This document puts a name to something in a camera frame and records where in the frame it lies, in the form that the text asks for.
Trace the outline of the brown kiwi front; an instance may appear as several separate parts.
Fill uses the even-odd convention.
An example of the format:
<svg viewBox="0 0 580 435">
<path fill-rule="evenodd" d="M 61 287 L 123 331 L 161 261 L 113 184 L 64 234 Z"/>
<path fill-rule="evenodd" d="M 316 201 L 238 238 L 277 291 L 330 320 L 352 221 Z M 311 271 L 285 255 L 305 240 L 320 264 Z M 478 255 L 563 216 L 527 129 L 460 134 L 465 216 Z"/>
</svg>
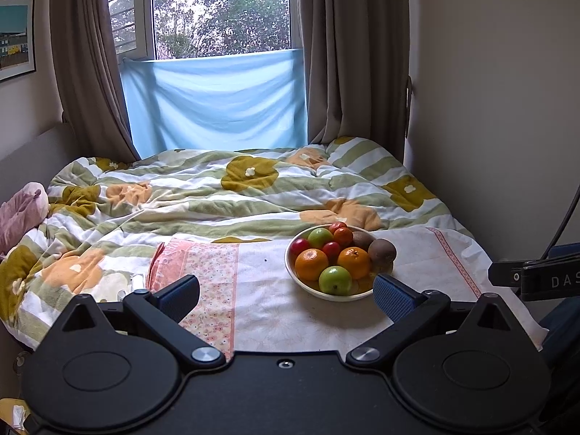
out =
<svg viewBox="0 0 580 435">
<path fill-rule="evenodd" d="M 368 248 L 368 255 L 374 265 L 391 265 L 397 255 L 397 249 L 391 241 L 386 239 L 375 239 Z"/>
</svg>

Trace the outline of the brown kiwi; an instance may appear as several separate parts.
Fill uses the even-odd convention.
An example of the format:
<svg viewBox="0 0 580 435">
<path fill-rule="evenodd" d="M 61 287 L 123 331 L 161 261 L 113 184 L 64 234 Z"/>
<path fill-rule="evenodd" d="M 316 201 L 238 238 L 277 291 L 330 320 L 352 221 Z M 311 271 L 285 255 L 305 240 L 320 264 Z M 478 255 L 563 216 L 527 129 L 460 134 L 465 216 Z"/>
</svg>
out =
<svg viewBox="0 0 580 435">
<path fill-rule="evenodd" d="M 373 241 L 374 237 L 367 231 L 355 230 L 353 232 L 352 245 L 354 247 L 362 248 L 363 250 L 368 250 Z"/>
<path fill-rule="evenodd" d="M 391 265 L 397 255 L 397 249 L 391 241 L 386 239 L 375 239 L 368 248 L 368 255 L 374 265 Z"/>
</svg>

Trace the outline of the large orange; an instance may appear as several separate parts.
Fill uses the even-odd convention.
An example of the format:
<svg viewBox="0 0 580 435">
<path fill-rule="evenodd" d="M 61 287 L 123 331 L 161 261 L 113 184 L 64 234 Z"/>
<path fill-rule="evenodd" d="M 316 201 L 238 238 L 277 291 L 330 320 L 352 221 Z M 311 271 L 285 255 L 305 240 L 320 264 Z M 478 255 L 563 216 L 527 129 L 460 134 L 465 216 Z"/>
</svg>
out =
<svg viewBox="0 0 580 435">
<path fill-rule="evenodd" d="M 356 246 L 344 248 L 340 252 L 336 263 L 338 266 L 346 268 L 350 272 L 353 280 L 366 278 L 373 268 L 373 263 L 368 253 Z"/>
</svg>

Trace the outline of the green apple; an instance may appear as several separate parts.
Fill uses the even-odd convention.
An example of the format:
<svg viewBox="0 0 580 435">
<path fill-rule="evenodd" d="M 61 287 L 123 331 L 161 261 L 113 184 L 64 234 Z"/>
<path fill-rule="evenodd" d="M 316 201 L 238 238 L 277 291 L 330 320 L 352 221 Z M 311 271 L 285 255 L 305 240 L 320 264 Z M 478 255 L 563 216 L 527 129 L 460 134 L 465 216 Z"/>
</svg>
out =
<svg viewBox="0 0 580 435">
<path fill-rule="evenodd" d="M 350 272 L 338 265 L 329 266 L 319 275 L 319 288 L 329 295 L 349 295 L 352 287 Z"/>
<path fill-rule="evenodd" d="M 307 240 L 312 248 L 322 249 L 333 241 L 333 233 L 328 228 L 319 227 L 309 232 Z"/>
</svg>

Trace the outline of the brown kiwi back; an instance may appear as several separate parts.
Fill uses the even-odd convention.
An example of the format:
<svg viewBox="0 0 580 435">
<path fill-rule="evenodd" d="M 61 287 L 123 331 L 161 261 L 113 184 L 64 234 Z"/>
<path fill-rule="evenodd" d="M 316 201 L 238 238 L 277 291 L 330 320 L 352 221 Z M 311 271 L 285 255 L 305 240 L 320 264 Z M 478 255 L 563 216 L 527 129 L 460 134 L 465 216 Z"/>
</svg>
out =
<svg viewBox="0 0 580 435">
<path fill-rule="evenodd" d="M 367 231 L 355 230 L 353 232 L 352 245 L 354 247 L 362 248 L 363 250 L 368 250 L 373 241 L 374 237 Z"/>
</svg>

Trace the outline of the red cherry tomato front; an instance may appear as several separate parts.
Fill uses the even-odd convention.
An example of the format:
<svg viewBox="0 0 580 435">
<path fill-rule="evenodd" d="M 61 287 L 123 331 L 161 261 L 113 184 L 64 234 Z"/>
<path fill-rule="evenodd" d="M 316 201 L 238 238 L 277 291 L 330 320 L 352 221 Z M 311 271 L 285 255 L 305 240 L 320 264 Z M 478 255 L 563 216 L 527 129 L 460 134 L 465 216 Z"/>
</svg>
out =
<svg viewBox="0 0 580 435">
<path fill-rule="evenodd" d="M 329 241 L 323 245 L 322 252 L 326 255 L 328 263 L 334 264 L 339 258 L 342 248 L 337 241 Z"/>
</svg>

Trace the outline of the red cherry tomato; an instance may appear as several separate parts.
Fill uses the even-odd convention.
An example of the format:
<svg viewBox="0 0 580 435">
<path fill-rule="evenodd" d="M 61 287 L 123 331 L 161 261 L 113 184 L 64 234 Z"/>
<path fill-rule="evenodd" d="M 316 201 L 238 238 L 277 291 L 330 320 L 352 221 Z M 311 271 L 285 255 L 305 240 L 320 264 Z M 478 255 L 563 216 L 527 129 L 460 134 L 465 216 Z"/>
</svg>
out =
<svg viewBox="0 0 580 435">
<path fill-rule="evenodd" d="M 302 252 L 304 252 L 305 250 L 307 250 L 311 247 L 312 246 L 308 240 L 298 238 L 298 239 L 295 239 L 294 241 L 291 242 L 291 244 L 289 246 L 289 252 L 293 256 L 298 256 Z"/>
<path fill-rule="evenodd" d="M 337 241 L 329 241 L 323 245 L 322 252 L 326 255 L 328 263 L 334 264 L 339 258 L 342 248 Z"/>
</svg>

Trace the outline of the medium orange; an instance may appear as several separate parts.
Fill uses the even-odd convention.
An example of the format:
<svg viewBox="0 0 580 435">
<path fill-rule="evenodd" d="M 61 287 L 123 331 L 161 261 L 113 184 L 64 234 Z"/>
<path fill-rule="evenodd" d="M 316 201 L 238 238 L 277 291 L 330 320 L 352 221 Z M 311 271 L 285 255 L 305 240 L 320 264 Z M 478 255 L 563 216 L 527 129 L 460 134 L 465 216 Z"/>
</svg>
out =
<svg viewBox="0 0 580 435">
<path fill-rule="evenodd" d="M 308 248 L 295 259 L 296 276 L 306 282 L 319 280 L 319 275 L 329 266 L 326 254 L 318 248 Z"/>
</svg>

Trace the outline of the red cherry tomato back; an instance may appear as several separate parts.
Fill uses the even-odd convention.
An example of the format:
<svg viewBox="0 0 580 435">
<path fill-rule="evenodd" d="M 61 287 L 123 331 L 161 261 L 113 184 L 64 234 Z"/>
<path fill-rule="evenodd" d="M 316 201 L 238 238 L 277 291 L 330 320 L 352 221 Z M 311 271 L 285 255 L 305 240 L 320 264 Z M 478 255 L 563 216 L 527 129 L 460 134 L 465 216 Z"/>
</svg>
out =
<svg viewBox="0 0 580 435">
<path fill-rule="evenodd" d="M 298 238 L 298 239 L 295 239 L 294 241 L 291 242 L 291 244 L 289 246 L 289 252 L 293 256 L 298 256 L 302 252 L 304 252 L 305 250 L 307 250 L 311 247 L 312 246 L 308 240 Z"/>
</svg>

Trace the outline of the white pink patterned cloth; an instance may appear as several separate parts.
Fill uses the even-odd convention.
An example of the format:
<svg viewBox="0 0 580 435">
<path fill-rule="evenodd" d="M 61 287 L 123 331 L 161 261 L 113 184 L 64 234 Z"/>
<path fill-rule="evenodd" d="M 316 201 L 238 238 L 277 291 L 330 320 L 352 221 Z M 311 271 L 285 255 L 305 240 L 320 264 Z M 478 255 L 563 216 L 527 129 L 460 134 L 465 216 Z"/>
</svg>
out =
<svg viewBox="0 0 580 435">
<path fill-rule="evenodd" d="M 456 302 L 473 302 L 493 290 L 488 279 L 492 261 L 463 234 L 414 226 L 375 235 L 395 245 L 394 275 L 417 291 L 435 289 Z M 304 291 L 285 267 L 289 243 L 172 240 L 158 248 L 146 286 L 158 291 L 187 274 L 195 275 L 200 301 L 182 324 L 226 355 L 346 353 L 390 326 L 372 298 L 329 302 Z"/>
</svg>

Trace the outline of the cream ceramic bowl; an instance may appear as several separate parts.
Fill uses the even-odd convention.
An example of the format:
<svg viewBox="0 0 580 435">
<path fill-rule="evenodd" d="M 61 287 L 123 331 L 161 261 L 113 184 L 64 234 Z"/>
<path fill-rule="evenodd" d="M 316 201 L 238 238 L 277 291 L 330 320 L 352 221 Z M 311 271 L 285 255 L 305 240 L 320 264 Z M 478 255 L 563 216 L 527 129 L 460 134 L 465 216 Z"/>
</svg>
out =
<svg viewBox="0 0 580 435">
<path fill-rule="evenodd" d="M 309 294 L 329 302 L 355 302 L 373 293 L 374 279 L 390 273 L 395 258 L 391 241 L 338 221 L 300 232 L 286 249 L 285 266 Z"/>
</svg>

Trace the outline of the green striped floral duvet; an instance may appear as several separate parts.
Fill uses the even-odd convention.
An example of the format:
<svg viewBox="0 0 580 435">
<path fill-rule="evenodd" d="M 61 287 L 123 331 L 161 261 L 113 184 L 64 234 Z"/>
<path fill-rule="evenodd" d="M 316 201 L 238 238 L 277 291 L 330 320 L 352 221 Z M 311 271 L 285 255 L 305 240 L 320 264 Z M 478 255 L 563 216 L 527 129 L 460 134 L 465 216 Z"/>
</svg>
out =
<svg viewBox="0 0 580 435">
<path fill-rule="evenodd" d="M 461 230 L 439 198 L 363 137 L 298 149 L 174 149 L 132 164 L 81 157 L 42 194 L 46 217 L 1 261 L 1 320 L 29 347 L 74 295 L 110 302 L 143 287 L 174 239 L 261 243 L 334 222 Z"/>
</svg>

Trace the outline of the cardboard box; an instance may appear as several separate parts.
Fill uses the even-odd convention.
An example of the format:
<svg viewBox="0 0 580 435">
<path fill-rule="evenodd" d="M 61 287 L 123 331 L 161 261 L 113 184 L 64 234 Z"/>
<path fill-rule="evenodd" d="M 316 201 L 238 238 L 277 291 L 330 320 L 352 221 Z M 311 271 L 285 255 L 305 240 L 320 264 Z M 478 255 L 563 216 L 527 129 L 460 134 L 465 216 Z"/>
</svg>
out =
<svg viewBox="0 0 580 435">
<path fill-rule="evenodd" d="M 17 434 L 27 434 L 25 421 L 30 414 L 28 405 L 23 399 L 0 399 L 1 420 Z"/>
</svg>

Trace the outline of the grey headboard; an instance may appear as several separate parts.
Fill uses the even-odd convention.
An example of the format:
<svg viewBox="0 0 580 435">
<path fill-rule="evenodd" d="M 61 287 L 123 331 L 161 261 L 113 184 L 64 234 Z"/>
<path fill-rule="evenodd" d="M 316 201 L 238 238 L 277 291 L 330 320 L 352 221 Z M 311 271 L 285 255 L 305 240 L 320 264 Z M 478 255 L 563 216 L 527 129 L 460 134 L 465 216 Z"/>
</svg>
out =
<svg viewBox="0 0 580 435">
<path fill-rule="evenodd" d="M 71 126 L 59 123 L 1 160 L 1 202 L 29 182 L 47 187 L 57 173 L 79 157 Z"/>
</svg>

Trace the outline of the light blue window cloth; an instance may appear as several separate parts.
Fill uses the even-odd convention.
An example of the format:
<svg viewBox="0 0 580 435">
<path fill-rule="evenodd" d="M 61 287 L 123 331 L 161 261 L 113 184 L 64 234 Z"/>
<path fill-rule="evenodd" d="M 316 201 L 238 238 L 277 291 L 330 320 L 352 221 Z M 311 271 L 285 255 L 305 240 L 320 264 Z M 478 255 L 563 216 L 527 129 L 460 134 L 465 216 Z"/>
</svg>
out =
<svg viewBox="0 0 580 435">
<path fill-rule="evenodd" d="M 147 158 L 182 149 L 302 147 L 308 142 L 300 49 L 191 59 L 125 59 L 130 130 Z"/>
</svg>

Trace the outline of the brown left curtain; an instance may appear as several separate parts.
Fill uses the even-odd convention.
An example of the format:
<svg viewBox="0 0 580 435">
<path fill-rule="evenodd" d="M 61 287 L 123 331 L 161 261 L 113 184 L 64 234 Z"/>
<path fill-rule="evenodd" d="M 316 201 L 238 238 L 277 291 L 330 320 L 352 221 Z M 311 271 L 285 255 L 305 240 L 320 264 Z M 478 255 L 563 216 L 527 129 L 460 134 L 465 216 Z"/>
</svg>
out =
<svg viewBox="0 0 580 435">
<path fill-rule="evenodd" d="M 49 0 L 63 119 L 84 156 L 140 159 L 131 137 L 107 0 Z"/>
</svg>

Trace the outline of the brown curtain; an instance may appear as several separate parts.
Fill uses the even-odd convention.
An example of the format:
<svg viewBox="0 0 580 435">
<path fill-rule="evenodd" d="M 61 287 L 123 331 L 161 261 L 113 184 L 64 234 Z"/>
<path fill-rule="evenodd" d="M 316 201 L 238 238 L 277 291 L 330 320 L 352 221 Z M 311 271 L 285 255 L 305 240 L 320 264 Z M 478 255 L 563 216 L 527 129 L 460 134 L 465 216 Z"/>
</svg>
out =
<svg viewBox="0 0 580 435">
<path fill-rule="evenodd" d="M 131 137 L 107 0 L 49 0 L 63 119 L 84 156 L 140 159 Z"/>
<path fill-rule="evenodd" d="M 364 137 L 397 160 L 408 125 L 409 0 L 297 0 L 308 137 Z"/>
</svg>

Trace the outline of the brown right curtain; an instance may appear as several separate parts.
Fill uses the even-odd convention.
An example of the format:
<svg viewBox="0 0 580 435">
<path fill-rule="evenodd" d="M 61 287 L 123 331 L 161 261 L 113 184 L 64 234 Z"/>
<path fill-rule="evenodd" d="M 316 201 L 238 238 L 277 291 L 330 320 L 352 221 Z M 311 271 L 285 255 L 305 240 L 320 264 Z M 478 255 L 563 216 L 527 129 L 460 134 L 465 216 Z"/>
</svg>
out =
<svg viewBox="0 0 580 435">
<path fill-rule="evenodd" d="M 408 125 L 409 0 L 297 0 L 308 137 L 364 137 L 397 160 Z"/>
</svg>

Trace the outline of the framed wall picture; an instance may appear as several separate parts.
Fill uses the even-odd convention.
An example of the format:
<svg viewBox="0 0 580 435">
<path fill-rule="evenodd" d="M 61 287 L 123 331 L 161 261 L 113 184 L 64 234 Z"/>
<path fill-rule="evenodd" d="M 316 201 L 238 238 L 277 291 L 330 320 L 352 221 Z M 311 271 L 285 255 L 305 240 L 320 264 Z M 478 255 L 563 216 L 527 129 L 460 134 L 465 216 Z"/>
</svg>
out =
<svg viewBox="0 0 580 435">
<path fill-rule="evenodd" d="M 34 0 L 1 0 L 0 80 L 36 71 Z"/>
</svg>

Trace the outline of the window frame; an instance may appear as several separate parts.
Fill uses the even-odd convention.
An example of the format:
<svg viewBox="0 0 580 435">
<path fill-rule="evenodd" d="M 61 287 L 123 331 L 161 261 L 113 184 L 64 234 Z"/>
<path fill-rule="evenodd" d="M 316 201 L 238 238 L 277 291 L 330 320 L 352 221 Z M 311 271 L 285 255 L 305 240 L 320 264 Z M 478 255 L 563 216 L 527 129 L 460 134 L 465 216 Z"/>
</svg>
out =
<svg viewBox="0 0 580 435">
<path fill-rule="evenodd" d="M 301 46 L 298 0 L 108 0 L 119 59 L 190 59 Z"/>
</svg>

